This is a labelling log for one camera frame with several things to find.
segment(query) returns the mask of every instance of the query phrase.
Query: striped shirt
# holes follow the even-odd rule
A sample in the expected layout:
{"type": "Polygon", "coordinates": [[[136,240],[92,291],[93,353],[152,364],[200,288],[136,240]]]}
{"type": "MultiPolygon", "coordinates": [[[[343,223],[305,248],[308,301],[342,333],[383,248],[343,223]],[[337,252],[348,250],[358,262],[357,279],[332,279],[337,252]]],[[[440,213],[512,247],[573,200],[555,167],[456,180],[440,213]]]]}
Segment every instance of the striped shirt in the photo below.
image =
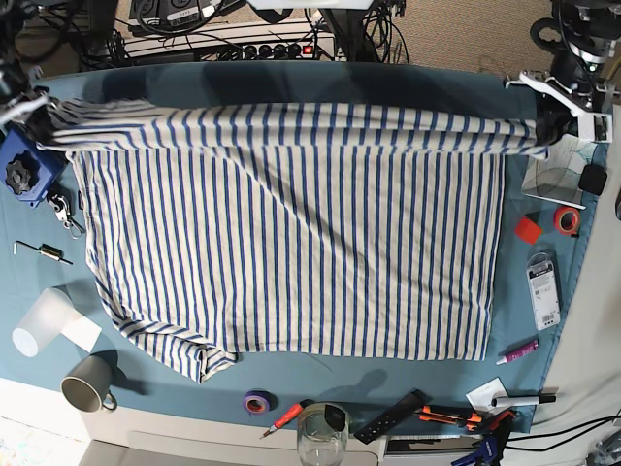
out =
{"type": "Polygon", "coordinates": [[[542,152],[532,121],[144,101],[53,121],[104,309],[181,374],[244,351],[484,357],[504,158],[542,152]]]}

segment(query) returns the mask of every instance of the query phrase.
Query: tape roll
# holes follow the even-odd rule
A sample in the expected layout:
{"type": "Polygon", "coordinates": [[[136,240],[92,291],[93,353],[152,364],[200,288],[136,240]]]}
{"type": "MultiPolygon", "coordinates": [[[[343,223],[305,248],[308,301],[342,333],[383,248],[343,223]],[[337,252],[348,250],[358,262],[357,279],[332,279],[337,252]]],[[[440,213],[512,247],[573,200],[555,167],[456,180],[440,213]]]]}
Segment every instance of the tape roll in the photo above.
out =
{"type": "Polygon", "coordinates": [[[251,390],[244,397],[244,409],[251,415],[262,415],[270,409],[270,394],[267,391],[251,390]]]}
{"type": "Polygon", "coordinates": [[[554,213],[554,227],[562,235],[574,235],[580,227],[580,212],[575,207],[559,207],[554,213]]]}

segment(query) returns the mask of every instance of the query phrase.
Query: paper card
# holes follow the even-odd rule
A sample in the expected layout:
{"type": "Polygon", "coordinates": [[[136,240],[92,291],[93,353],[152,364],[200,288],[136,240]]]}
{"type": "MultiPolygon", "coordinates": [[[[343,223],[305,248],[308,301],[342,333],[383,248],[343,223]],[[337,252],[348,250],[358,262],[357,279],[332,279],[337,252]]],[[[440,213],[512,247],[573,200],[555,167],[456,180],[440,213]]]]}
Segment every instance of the paper card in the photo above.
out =
{"type": "Polygon", "coordinates": [[[76,317],[62,330],[62,334],[86,352],[93,351],[101,327],[78,311],[76,317]]]}
{"type": "Polygon", "coordinates": [[[503,407],[493,407],[492,400],[494,398],[506,396],[508,396],[507,391],[499,378],[496,378],[493,381],[480,386],[479,388],[475,388],[473,391],[466,394],[468,401],[470,401],[470,404],[473,405],[475,411],[480,414],[489,413],[492,416],[495,416],[506,409],[503,407]]]}

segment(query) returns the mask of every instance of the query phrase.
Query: black remote control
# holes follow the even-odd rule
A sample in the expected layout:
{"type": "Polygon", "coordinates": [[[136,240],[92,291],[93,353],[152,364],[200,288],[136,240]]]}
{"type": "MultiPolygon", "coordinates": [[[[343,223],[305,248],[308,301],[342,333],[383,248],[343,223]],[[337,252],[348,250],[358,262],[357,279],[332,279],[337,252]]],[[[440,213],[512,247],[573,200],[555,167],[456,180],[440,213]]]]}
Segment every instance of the black remote control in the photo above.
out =
{"type": "Polygon", "coordinates": [[[384,435],[394,426],[413,415],[416,410],[425,406],[428,400],[429,398],[422,391],[415,390],[367,425],[357,430],[353,436],[363,444],[368,445],[377,437],[384,435]]]}

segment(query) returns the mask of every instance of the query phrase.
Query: pink marker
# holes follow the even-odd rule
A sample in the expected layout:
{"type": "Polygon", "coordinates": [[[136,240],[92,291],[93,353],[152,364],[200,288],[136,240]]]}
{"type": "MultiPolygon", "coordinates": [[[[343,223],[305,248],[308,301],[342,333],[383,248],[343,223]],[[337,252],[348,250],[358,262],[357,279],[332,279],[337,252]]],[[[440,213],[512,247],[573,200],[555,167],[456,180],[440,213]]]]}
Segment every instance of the pink marker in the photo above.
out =
{"type": "Polygon", "coordinates": [[[531,343],[529,343],[528,345],[524,345],[523,347],[518,348],[515,351],[512,351],[512,352],[506,354],[505,356],[503,356],[502,359],[500,359],[496,363],[496,365],[500,366],[501,364],[506,364],[508,362],[514,361],[517,358],[520,358],[520,357],[525,356],[526,354],[528,354],[530,352],[533,352],[537,348],[539,348],[539,340],[534,340],[531,343]]]}

